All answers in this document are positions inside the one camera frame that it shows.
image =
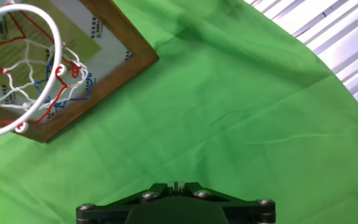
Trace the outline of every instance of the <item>backboard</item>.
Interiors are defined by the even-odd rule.
[[[89,71],[89,77],[83,86],[70,96],[69,92],[62,95],[62,98],[70,100],[57,103],[40,124],[30,125],[29,131],[23,134],[27,138],[38,142],[52,138],[158,59],[153,48],[111,0],[23,0],[22,3],[37,6],[54,19],[63,43],[79,56]],[[47,35],[49,32],[48,25],[35,14],[15,12],[0,18],[0,67],[11,67],[23,60],[24,55],[33,61],[44,62],[32,64],[31,67],[22,64],[12,72],[14,86],[22,86],[28,82],[29,73],[32,72],[36,85],[25,88],[31,98],[40,95],[46,84],[45,80],[51,75],[51,65],[48,62],[53,57],[53,52],[37,45],[28,48],[27,42],[21,40],[8,44],[6,42],[21,37],[24,33],[33,42],[53,46]],[[63,80],[65,83],[75,81],[69,75],[64,76]],[[9,79],[0,75],[0,97],[9,90]],[[57,96],[59,91],[60,87],[56,85],[50,97]],[[22,105],[25,102],[24,95],[13,93],[1,104]],[[46,111],[46,108],[38,110],[30,120],[38,120]],[[15,108],[0,108],[0,120],[17,119],[24,112]]]

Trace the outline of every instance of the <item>green fabric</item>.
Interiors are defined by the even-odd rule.
[[[160,60],[50,144],[0,137],[0,223],[74,223],[155,182],[272,198],[278,223],[358,223],[358,104],[241,0],[117,0]]]

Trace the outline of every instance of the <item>metal bolt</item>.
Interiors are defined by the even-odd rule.
[[[80,210],[88,210],[90,208],[92,208],[93,205],[91,203],[86,203],[80,206]]]
[[[142,194],[142,198],[146,199],[146,200],[151,200],[151,199],[155,199],[158,197],[158,193],[157,192],[144,192]]]
[[[194,192],[194,196],[198,197],[198,198],[206,198],[210,195],[211,195],[211,193],[207,190],[199,190],[199,191]]]
[[[270,200],[270,199],[260,199],[260,200],[258,200],[258,202],[259,202],[261,205],[268,205],[268,204],[273,203],[273,200]]]

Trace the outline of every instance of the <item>wooden frame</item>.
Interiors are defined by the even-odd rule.
[[[91,89],[88,100],[70,103],[47,123],[30,125],[29,130],[21,134],[34,141],[49,141],[83,113],[158,60],[155,50],[111,0],[80,1],[132,52],[132,57],[106,76],[103,82],[98,82]],[[0,108],[0,120],[17,118],[18,115]]]

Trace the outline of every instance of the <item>yellow poster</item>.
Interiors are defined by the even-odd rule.
[[[24,2],[43,9],[54,19],[59,28],[62,41],[66,43],[66,46],[69,49],[72,49],[72,51],[78,54],[81,62],[85,63],[101,50],[101,47],[87,33],[83,32],[50,1],[26,0]],[[26,12],[25,14],[41,29],[46,31],[49,36],[53,37],[49,26],[41,17],[29,12]],[[47,37],[47,35],[43,34],[43,32],[37,28],[37,26],[31,23],[20,12],[14,12],[12,13],[12,16],[21,27],[27,39],[48,47],[53,45],[53,42]],[[23,39],[20,39],[22,37],[23,35],[21,31],[15,25],[12,17],[10,15],[5,16],[0,22],[0,44],[9,42],[10,40],[14,39],[17,40],[0,45],[0,67],[9,68],[17,62],[23,61],[25,59],[27,42]],[[63,53],[71,59],[74,59],[74,57],[67,50],[64,50]],[[43,47],[39,47],[33,44],[29,45],[29,60],[46,63],[51,54],[53,56],[53,52],[49,52],[49,50]],[[32,75],[34,80],[36,82],[45,80],[47,74],[46,65],[42,63],[32,63],[31,65],[34,71]],[[11,71],[10,74],[13,77],[13,83],[15,87],[22,86],[30,82],[30,68],[26,63],[19,65],[17,68]],[[39,85],[41,90],[44,88],[44,85],[45,83]],[[7,89],[10,90],[9,80],[5,74],[0,74],[0,86],[7,86]],[[27,87],[25,91],[33,99],[39,97],[39,93],[34,86]]]

